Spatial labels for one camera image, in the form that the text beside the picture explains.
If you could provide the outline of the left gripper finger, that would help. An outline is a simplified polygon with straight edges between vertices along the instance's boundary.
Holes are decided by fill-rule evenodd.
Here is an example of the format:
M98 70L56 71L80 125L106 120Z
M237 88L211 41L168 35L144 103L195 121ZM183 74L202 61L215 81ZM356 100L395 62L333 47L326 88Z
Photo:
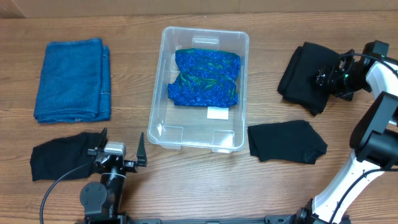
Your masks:
M139 167L147 166L147 154L146 154L145 145L144 145L144 133L141 133L136 157L137 157L137 166L139 166Z
M108 132L108 129L107 129L107 128L104 128L104 129L102 130L100 139L99 139L99 141L98 141L98 143L97 143L97 145L96 145L96 147L95 147L95 150L96 150L96 151L104 151L105 145L106 145L106 143L108 142L108 139L107 139L107 132Z

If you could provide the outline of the large black garment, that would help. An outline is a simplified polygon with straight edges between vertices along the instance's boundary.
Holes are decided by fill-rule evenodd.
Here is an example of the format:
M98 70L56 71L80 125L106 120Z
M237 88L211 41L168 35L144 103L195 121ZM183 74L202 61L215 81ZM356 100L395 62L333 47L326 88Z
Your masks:
M293 53L277 91L285 101L302 105L314 116L322 113L329 94L315 86L315 77L325 65L334 67L339 64L337 52L305 42Z

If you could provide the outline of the clear plastic storage bin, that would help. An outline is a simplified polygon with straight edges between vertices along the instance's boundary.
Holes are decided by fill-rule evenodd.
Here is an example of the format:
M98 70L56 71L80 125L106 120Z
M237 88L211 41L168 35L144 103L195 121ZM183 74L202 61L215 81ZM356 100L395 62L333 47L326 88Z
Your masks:
M248 56L245 32L165 28L148 140L167 149L241 150L246 133Z

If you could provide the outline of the small black cloth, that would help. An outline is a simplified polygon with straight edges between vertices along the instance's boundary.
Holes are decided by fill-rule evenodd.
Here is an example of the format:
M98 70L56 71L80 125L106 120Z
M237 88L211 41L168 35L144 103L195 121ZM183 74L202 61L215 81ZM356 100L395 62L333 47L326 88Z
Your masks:
M328 147L305 120L249 126L248 141L250 154L261 162L285 160L314 164L326 154Z

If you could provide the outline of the blue green sequin cloth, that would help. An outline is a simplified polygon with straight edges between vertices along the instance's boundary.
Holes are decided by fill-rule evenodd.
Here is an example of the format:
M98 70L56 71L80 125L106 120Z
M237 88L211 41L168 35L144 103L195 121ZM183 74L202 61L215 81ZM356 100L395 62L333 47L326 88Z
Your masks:
M175 52L175 62L179 74L168 84L168 98L174 105L229 108L238 103L239 55L211 49L180 49Z

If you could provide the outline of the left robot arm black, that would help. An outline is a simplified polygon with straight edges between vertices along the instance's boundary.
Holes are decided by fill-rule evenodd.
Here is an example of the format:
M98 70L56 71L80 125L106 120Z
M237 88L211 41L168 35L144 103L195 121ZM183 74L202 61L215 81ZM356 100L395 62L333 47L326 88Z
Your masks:
M128 172L137 173L147 165L144 134L141 134L135 161L125 159L126 145L108 141L107 129L103 129L99 143L88 150L94 159L95 173L101 175L98 182L86 184L80 193L85 209L84 223L132 223L126 212L120 212L124 182Z

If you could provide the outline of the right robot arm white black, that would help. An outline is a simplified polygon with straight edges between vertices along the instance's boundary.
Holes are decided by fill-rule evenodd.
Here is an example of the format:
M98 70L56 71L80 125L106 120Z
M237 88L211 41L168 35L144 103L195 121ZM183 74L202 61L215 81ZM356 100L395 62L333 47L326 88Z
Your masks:
M364 89L374 96L355 126L348 160L325 190L310 199L285 223L349 223L345 211L376 178L397 171L397 60L387 56L389 44L368 42L362 53L353 49L338 54L321 45L306 42L290 59L290 69L310 85L310 93L333 95L350 101Z

